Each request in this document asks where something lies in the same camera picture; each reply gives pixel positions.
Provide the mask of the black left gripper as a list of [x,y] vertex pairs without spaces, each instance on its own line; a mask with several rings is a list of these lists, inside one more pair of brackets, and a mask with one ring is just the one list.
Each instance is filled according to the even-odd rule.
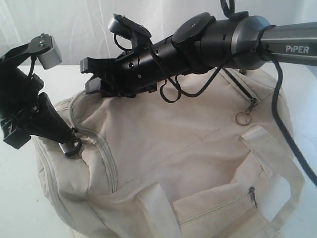
[[[72,138],[72,130],[56,112],[48,95],[38,92],[44,87],[44,81],[34,73],[38,54],[0,59],[0,119],[3,141],[15,149],[20,149],[36,135],[64,144]],[[31,59],[28,74],[18,67],[27,58]],[[35,103],[37,110],[29,120],[12,118],[24,108]]]

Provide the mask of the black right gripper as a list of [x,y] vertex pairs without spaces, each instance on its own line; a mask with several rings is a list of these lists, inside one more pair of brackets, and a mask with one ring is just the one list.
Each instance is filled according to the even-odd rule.
[[134,97],[154,92],[157,83],[183,73],[183,56],[174,47],[171,37],[155,44],[149,38],[141,42],[131,39],[131,49],[110,59],[84,58],[80,61],[82,74],[108,75],[109,81],[93,75],[85,83],[85,93],[102,97]]

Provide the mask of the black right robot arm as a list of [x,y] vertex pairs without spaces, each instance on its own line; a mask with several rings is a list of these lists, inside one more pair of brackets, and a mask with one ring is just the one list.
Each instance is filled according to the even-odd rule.
[[108,28],[132,48],[113,59],[81,61],[81,72],[92,74],[87,94],[135,97],[156,91],[158,82],[177,75],[204,74],[215,67],[255,70],[267,61],[264,51],[280,62],[317,63],[314,22],[271,26],[261,16],[216,20],[204,12],[155,44],[145,27],[122,15],[114,14]]

